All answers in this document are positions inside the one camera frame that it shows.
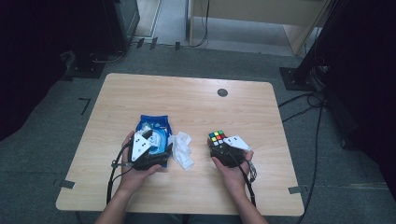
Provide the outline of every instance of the desk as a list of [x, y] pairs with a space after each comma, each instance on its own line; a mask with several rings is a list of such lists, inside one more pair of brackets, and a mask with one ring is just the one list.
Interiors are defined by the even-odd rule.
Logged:
[[[210, 0], [209, 18], [283, 24], [291, 49], [297, 54], [320, 24], [332, 0]], [[205, 17], [207, 0], [191, 0], [190, 45], [194, 17]]]
[[[226, 97], [218, 90], [228, 91]], [[189, 171], [172, 158], [164, 172], [150, 176], [127, 210], [182, 214], [236, 214], [209, 156], [206, 137], [222, 129], [239, 135], [254, 150], [256, 202], [263, 215], [299, 216], [304, 207], [271, 84], [265, 82], [110, 74], [106, 77], [66, 179], [60, 210], [102, 211], [110, 163], [140, 115], [168, 115], [174, 134], [191, 136]], [[119, 182], [114, 183], [113, 193]]]

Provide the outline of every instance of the person's right hand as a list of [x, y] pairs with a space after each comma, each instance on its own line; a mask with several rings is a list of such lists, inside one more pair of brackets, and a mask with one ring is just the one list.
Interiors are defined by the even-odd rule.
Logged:
[[[251, 161], [253, 158], [253, 151], [249, 151], [245, 154], [245, 159]], [[241, 170], [238, 167], [229, 168], [224, 166], [219, 159], [216, 157], [212, 157], [212, 161], [215, 163], [216, 167], [220, 170], [222, 179], [225, 185], [225, 188], [228, 190], [230, 194], [234, 193], [245, 193], [245, 185], [246, 181], [242, 175]], [[249, 174], [249, 167], [246, 161], [242, 162], [241, 164], [242, 169], [244, 170], [245, 174]]]

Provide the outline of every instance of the white tissue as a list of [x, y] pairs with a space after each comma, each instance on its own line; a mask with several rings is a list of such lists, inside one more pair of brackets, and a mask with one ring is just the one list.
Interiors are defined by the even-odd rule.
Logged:
[[178, 132], [177, 135], [172, 135], [172, 137], [174, 160], [177, 161], [183, 169], [190, 170], [194, 165], [194, 161], [190, 158], [191, 149], [189, 148], [189, 143], [191, 142], [191, 137], [183, 132]]

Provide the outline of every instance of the floor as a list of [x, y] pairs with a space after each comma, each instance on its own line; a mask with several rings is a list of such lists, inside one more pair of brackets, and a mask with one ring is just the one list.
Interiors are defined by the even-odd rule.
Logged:
[[[144, 37], [145, 42], [158, 37], [157, 44], [188, 46], [188, 21], [186, 21], [186, 0], [138, 0], [141, 22], [136, 29], [135, 41]], [[141, 30], [151, 29], [152, 35], [141, 35]], [[295, 56], [281, 24], [252, 21], [230, 21], [208, 19], [207, 40], [203, 49], [222, 49], [238, 52], [256, 52], [279, 56]], [[318, 28], [314, 30], [304, 48], [298, 54], [304, 57], [313, 45]], [[193, 45], [199, 44], [205, 35], [205, 19], [194, 18]]]

